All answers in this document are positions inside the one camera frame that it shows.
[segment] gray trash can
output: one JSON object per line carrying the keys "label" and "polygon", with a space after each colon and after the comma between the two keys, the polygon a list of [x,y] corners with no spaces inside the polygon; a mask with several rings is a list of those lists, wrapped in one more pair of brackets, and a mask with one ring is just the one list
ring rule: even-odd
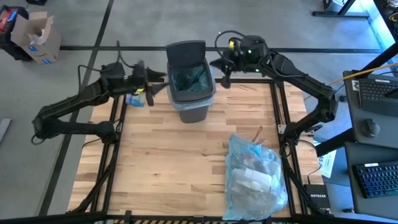
{"label": "gray trash can", "polygon": [[206,119],[214,100],[215,81],[206,61],[206,42],[191,40],[166,46],[170,103],[183,123]]}

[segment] computer mouse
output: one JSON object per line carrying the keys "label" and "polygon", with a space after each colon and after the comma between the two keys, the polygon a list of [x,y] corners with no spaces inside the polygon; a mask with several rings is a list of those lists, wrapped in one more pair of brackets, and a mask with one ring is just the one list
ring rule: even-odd
{"label": "computer mouse", "polygon": [[380,133],[380,126],[373,119],[366,119],[361,126],[362,133],[369,138],[374,138]]}

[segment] plastic bag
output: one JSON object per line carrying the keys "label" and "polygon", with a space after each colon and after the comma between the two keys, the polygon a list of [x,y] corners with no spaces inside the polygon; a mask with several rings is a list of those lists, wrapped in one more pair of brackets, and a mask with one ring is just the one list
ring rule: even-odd
{"label": "plastic bag", "polygon": [[171,78],[175,91],[180,93],[209,89],[206,69],[203,66],[172,71]]}
{"label": "plastic bag", "polygon": [[131,106],[144,107],[145,106],[145,93],[140,93],[136,96],[126,94],[126,103]]}
{"label": "plastic bag", "polygon": [[[170,104],[173,105],[173,107],[177,110],[177,111],[181,111],[181,110],[191,110],[191,109],[195,109],[195,108],[199,108],[202,106],[209,106],[214,102],[214,94],[216,93],[216,80],[214,79],[214,71],[213,69],[210,69],[210,73],[211,73],[211,79],[213,80],[213,96],[207,100],[203,100],[203,101],[199,101],[197,103],[176,103],[173,101],[172,98],[172,93],[170,91],[170,87],[167,87],[167,94],[169,96],[169,100],[170,100]],[[199,70],[195,70],[193,73],[194,76],[192,76],[191,80],[198,80],[199,82],[196,82],[193,86],[192,89],[191,88],[187,88],[186,90],[183,91],[197,91],[197,90],[203,90],[202,88],[209,88],[208,84],[207,84],[207,77],[206,75],[204,75],[204,73],[200,72]]]}
{"label": "plastic bag", "polygon": [[281,161],[272,149],[232,134],[225,163],[223,220],[263,220],[286,206]]}

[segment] blue object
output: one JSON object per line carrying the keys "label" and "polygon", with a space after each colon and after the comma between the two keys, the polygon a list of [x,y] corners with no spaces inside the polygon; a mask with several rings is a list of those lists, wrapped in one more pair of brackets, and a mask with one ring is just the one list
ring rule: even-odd
{"label": "blue object", "polygon": [[145,106],[144,94],[141,93],[141,94],[138,94],[137,96],[127,94],[126,95],[126,103],[131,106],[144,107]]}
{"label": "blue object", "polygon": [[37,48],[35,46],[33,46],[33,45],[29,46],[29,50],[31,52],[37,52]]}
{"label": "blue object", "polygon": [[7,22],[12,21],[16,15],[17,15],[17,11],[12,12],[10,17],[8,18]]}
{"label": "blue object", "polygon": [[272,149],[232,134],[225,164],[223,220],[263,220],[286,206],[281,161]]}
{"label": "blue object", "polygon": [[43,59],[42,61],[43,61],[44,64],[51,63],[51,61],[49,59],[47,59],[47,58]]}

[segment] computer keyboard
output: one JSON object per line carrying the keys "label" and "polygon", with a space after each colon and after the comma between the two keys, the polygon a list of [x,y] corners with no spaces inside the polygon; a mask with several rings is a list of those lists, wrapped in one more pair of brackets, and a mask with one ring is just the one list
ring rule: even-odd
{"label": "computer keyboard", "polygon": [[398,161],[353,165],[365,198],[398,195]]}
{"label": "computer keyboard", "polygon": [[385,97],[385,94],[398,88],[398,82],[392,80],[361,78],[359,95],[361,108],[386,116],[398,117],[398,99]]}

